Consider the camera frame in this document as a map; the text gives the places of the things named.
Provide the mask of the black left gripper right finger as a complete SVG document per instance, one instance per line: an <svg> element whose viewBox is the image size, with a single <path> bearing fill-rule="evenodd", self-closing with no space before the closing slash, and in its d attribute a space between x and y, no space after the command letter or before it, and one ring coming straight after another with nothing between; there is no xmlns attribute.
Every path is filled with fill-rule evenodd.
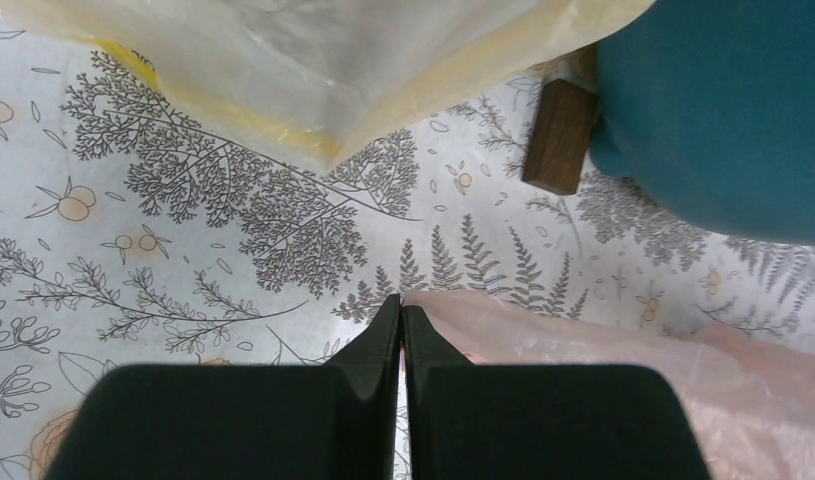
<svg viewBox="0 0 815 480"><path fill-rule="evenodd" d="M416 479L706 479L684 410L634 365L477 365L401 311Z"/></svg>

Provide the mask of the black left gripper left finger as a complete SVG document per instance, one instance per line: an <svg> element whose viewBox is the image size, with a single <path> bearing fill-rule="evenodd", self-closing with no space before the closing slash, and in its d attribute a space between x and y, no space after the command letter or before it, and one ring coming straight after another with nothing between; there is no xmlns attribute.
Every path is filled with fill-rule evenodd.
<svg viewBox="0 0 815 480"><path fill-rule="evenodd" d="M90 391L50 479L388 479L400 299L319 366L134 364Z"/></svg>

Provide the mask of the pink plastic trash bag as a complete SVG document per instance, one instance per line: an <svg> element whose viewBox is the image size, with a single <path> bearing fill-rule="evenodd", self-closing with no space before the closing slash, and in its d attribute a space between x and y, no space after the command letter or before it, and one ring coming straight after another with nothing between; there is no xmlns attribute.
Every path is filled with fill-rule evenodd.
<svg viewBox="0 0 815 480"><path fill-rule="evenodd" d="M815 356L469 291L403 303L417 479L815 479Z"/></svg>

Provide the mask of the teal plastic trash bin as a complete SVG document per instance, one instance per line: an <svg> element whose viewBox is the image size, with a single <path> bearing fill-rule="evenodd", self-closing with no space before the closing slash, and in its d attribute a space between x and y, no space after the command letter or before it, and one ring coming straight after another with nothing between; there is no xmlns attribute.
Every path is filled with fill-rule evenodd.
<svg viewBox="0 0 815 480"><path fill-rule="evenodd" d="M815 1L660 0L596 59L598 170L700 228L815 246Z"/></svg>

